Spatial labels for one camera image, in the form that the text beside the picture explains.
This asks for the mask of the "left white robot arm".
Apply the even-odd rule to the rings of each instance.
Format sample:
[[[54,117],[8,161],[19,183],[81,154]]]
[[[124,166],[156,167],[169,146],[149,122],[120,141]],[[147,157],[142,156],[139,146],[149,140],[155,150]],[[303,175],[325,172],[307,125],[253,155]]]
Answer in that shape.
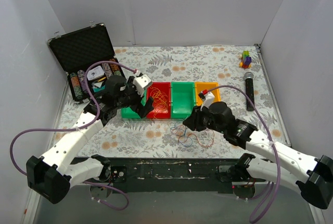
[[[74,130],[65,134],[39,158],[26,163],[28,186],[53,204],[59,203],[69,190],[94,178],[99,182],[111,179],[111,162],[101,155],[72,164],[83,146],[98,133],[122,108],[130,108],[144,118],[153,110],[153,98],[142,104],[145,91],[152,85],[146,74],[137,77],[112,76],[105,88],[93,96],[81,113]]]

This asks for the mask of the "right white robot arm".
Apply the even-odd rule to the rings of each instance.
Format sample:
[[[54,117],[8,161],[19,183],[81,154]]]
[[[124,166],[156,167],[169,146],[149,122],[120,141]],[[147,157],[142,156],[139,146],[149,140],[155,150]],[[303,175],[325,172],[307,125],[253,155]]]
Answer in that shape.
[[[327,209],[332,200],[332,158],[318,158],[269,140],[256,126],[235,118],[224,102],[209,107],[195,106],[183,121],[192,131],[210,129],[223,134],[231,145],[265,158],[252,158],[235,168],[236,177],[247,181],[251,177],[265,179],[294,189],[311,205]]]

